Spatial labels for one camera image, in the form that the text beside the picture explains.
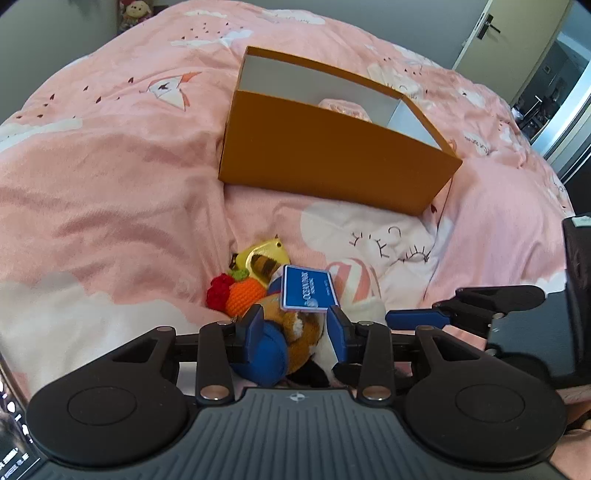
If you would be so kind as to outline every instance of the logo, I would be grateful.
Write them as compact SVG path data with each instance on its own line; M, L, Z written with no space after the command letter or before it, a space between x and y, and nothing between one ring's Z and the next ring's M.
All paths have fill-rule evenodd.
M306 397L303 393L296 392L296 393L292 393L287 398L289 398L290 400L293 400L295 403L299 403L299 402L307 399L308 397Z

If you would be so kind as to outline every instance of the screen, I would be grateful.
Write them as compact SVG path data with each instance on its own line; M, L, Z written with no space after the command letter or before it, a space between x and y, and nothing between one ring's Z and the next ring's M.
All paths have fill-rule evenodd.
M39 460L25 411L0 371L0 480L24 480Z

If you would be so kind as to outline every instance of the door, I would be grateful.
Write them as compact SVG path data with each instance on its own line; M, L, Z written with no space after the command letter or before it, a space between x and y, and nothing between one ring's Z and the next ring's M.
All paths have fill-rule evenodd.
M453 69L510 105L554 41L571 0L489 0Z

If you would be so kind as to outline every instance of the ribbed surface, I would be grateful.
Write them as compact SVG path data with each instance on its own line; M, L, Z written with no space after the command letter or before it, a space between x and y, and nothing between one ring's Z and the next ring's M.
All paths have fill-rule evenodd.
M171 450L120 471L46 464L33 480L559 480L547 464L511 473L462 470L417 446L386 410L346 391L250 389L208 408Z

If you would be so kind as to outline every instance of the stuffed toy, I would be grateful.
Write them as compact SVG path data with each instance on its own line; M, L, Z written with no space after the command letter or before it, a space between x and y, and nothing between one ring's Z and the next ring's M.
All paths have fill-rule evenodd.
M242 378L270 388L307 364L322 334L324 315L281 310L279 292L257 303L263 307L265 317L263 336L252 361L233 364L232 368Z
M119 0L119 33L152 17L152 10L144 0Z
M290 263L283 243L276 235L273 240L253 245L246 250L234 254L230 269L233 272L248 272L248 275L258 280L261 285L268 288L273 273L280 266Z
M271 277L280 266L288 264L279 237L234 254L230 270L211 281L206 305L229 317L244 315L250 307L267 295Z

